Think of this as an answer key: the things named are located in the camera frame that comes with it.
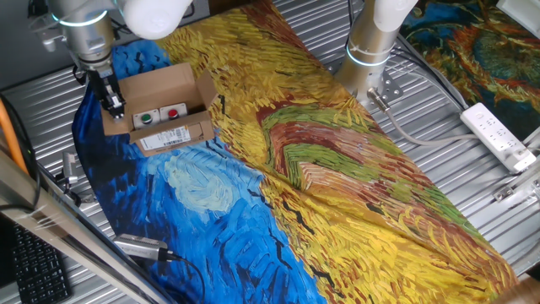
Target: red button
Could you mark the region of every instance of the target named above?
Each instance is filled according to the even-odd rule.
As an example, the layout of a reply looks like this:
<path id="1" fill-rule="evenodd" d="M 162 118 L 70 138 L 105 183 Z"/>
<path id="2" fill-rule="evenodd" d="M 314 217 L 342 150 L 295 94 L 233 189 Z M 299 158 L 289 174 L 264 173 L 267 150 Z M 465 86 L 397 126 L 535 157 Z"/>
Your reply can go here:
<path id="1" fill-rule="evenodd" d="M 175 109 L 172 109 L 169 111 L 169 119 L 175 119 L 178 118 L 178 111 Z"/>

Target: blue fabric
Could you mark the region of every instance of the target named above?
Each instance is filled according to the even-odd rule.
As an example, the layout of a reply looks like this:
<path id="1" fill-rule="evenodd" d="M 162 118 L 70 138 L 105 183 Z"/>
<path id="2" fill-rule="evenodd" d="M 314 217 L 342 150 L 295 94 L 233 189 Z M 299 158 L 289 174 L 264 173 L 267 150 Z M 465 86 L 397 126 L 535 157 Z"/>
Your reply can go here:
<path id="1" fill-rule="evenodd" d="M 170 65 L 152 41 L 113 53 L 119 79 Z M 116 234 L 166 242 L 202 271 L 208 303 L 323 303 L 261 195 L 261 172 L 217 137 L 143 157 L 128 135 L 105 137 L 100 103 L 87 91 L 73 123 L 78 157 Z M 202 285 L 184 263 L 151 263 L 170 294 L 197 302 Z"/>

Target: barcode sticker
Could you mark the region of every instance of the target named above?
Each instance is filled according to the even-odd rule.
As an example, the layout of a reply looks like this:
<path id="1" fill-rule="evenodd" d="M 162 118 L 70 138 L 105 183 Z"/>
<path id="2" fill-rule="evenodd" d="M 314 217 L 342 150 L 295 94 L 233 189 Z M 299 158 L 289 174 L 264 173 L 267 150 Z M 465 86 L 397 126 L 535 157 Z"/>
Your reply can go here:
<path id="1" fill-rule="evenodd" d="M 151 149 L 168 147 L 173 144 L 185 143 L 190 140 L 192 140 L 192 138 L 189 136 L 189 131 L 184 126 L 143 138 L 141 139 L 141 144 L 143 144 L 144 150 L 148 151 Z"/>

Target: white label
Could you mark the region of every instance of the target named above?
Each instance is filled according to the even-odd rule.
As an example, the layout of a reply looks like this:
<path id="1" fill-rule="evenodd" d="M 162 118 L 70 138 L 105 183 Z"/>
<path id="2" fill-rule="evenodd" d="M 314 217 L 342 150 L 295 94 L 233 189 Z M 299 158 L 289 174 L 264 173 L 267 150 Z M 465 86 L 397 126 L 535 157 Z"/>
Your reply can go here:
<path id="1" fill-rule="evenodd" d="M 186 127 L 179 127 L 141 139 L 144 150 L 158 149 L 192 140 Z"/>
<path id="2" fill-rule="evenodd" d="M 112 96 L 112 107 L 114 108 L 117 108 L 119 106 L 121 106 L 122 104 L 120 103 L 120 101 L 118 100 L 118 97 L 116 96 Z"/>

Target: painting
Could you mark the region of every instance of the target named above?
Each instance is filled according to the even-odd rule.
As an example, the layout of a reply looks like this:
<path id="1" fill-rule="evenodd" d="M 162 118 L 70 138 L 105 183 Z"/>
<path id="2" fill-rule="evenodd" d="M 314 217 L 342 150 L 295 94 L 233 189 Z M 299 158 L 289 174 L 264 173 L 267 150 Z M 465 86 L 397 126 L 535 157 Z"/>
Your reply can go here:
<path id="1" fill-rule="evenodd" d="M 421 0 L 401 34 L 520 140 L 540 128 L 540 40 L 496 0 Z"/>
<path id="2" fill-rule="evenodd" d="M 148 158 L 106 137 L 88 91 L 78 156 L 116 234 L 202 271 L 207 303 L 489 302 L 508 263 L 305 49 L 268 1 L 114 50 L 120 78 L 189 62 L 224 97 L 216 138 Z M 177 300 L 184 263 L 147 270 Z"/>

